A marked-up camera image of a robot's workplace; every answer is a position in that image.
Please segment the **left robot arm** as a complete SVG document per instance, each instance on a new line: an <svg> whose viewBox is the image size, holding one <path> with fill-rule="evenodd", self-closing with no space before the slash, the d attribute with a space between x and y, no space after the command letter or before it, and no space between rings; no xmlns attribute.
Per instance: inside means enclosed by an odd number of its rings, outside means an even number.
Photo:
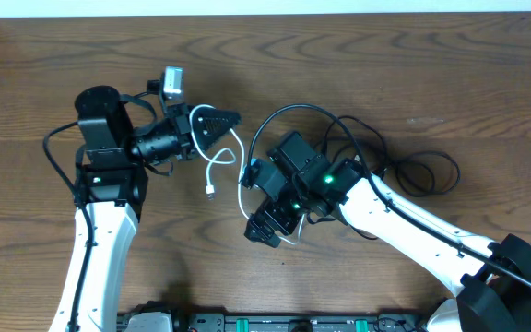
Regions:
<svg viewBox="0 0 531 332"><path fill-rule="evenodd" d="M127 104L153 107L110 86L81 92L74 125L84 137L76 178L60 176L76 205L73 253L52 331L114 331L126 258L137 233L148 174L173 158L190 160L238 125L237 112L162 105L163 119L134 127Z"/></svg>

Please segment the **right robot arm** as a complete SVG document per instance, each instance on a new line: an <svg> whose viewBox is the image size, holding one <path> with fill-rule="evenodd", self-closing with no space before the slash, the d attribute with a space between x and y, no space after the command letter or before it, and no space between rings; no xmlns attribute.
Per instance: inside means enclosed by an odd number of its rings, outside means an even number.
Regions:
<svg viewBox="0 0 531 332"><path fill-rule="evenodd" d="M426 331L531 331L531 245L508 234L500 243L460 229L416 206L361 165L335 163L297 132L266 160L251 159L241 185L264 202L245 236L278 247L312 213L336 219L393 246L451 292L424 322Z"/></svg>

